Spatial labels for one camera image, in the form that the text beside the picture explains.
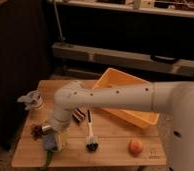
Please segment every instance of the dish brush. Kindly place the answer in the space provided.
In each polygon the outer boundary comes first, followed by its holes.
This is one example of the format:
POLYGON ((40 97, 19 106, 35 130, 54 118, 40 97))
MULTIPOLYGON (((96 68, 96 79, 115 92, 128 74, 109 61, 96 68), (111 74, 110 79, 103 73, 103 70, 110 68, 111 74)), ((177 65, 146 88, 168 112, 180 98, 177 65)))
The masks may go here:
POLYGON ((92 128, 92 119, 91 119, 91 113, 90 110, 87 111, 88 115, 88 130, 89 130, 89 136, 86 137, 86 148, 88 151, 96 151, 98 148, 98 141, 97 137, 93 134, 93 128, 92 128))

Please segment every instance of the small orange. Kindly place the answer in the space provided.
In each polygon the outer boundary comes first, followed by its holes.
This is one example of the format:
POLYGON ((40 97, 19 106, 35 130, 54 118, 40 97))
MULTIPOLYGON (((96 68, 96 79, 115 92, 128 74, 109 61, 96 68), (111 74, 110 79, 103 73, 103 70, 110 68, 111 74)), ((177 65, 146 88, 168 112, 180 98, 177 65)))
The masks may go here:
POLYGON ((128 149, 135 157, 137 157, 143 150, 142 141, 138 138, 132 138, 129 142, 128 149))

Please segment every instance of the orange tray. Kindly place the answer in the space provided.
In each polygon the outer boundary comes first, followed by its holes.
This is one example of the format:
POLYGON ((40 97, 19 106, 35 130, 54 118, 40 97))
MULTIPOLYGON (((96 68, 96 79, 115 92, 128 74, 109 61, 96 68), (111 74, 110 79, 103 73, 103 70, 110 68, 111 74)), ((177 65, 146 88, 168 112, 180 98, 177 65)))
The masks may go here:
MULTIPOLYGON (((122 71, 108 68, 101 78, 93 86, 93 89, 114 87, 122 85, 132 85, 147 83, 146 80, 124 73, 122 71)), ((129 122, 142 129, 148 128, 149 126, 156 125, 159 119, 159 113, 154 112, 142 112, 133 110, 122 110, 122 109, 110 109, 103 108, 103 110, 129 122)))

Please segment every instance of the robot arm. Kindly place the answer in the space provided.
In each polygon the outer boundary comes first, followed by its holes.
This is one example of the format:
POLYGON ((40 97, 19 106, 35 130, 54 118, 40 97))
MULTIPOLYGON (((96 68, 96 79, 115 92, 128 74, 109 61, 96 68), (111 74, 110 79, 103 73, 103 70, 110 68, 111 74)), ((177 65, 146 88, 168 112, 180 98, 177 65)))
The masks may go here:
POLYGON ((147 83, 93 90, 84 89, 81 82, 71 82, 56 92, 50 123, 56 131, 66 129, 72 110, 83 106, 168 113, 172 92, 179 84, 147 83))
POLYGON ((56 131, 65 130, 72 111, 82 106, 171 114, 170 171, 194 171, 194 82, 145 83, 95 90, 72 82, 54 96, 51 127, 56 131))

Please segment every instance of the wooden cutting board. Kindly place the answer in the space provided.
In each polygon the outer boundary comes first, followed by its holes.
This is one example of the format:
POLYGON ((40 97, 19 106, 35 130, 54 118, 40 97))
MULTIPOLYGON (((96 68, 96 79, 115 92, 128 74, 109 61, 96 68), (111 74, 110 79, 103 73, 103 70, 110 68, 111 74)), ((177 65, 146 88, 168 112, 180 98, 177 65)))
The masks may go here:
MULTIPOLYGON (((13 167, 41 167, 45 162, 45 151, 42 141, 34 141, 30 135, 32 124, 39 124, 48 118, 53 109, 53 95, 57 89, 67 84, 68 80, 41 81, 38 90, 41 92, 44 106, 29 112, 21 138, 17 145, 13 167)), ((87 88, 95 81, 84 81, 87 88)), ((166 165, 166 156, 156 127, 142 130, 117 118, 101 109, 91 109, 93 131, 98 137, 99 148, 94 153, 86 151, 88 127, 86 121, 80 126, 72 121, 68 130, 67 146, 55 153, 50 167, 93 167, 93 166, 137 166, 166 165), (129 140, 138 137, 144 149, 138 157, 128 152, 129 140)))

